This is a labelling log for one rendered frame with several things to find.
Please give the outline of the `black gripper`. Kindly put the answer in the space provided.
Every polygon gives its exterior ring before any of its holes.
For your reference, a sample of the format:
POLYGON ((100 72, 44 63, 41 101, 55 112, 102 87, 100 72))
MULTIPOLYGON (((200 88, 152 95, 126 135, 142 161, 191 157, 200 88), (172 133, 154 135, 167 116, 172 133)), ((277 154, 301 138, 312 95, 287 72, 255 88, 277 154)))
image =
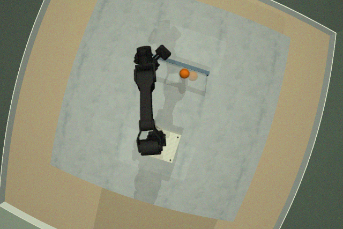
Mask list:
POLYGON ((157 71, 158 66, 160 65, 158 59, 162 58, 163 60, 166 60, 171 55, 171 52, 164 45, 158 47, 155 52, 156 54, 152 57, 152 63, 155 63, 155 71, 157 71))

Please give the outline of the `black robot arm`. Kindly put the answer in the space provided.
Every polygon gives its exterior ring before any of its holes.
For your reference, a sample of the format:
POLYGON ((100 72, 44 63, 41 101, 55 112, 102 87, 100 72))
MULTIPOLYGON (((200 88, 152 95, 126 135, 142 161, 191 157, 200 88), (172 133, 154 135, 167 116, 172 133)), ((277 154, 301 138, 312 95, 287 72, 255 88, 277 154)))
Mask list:
POLYGON ((156 74, 152 56, 151 46, 141 46, 137 48, 133 61, 138 64, 134 70, 134 82, 140 90, 139 134, 136 142, 142 156, 161 154, 162 147, 166 146, 166 134, 157 130, 153 119, 152 92, 155 89, 156 74), (139 139, 141 131, 149 131, 146 139, 139 139))

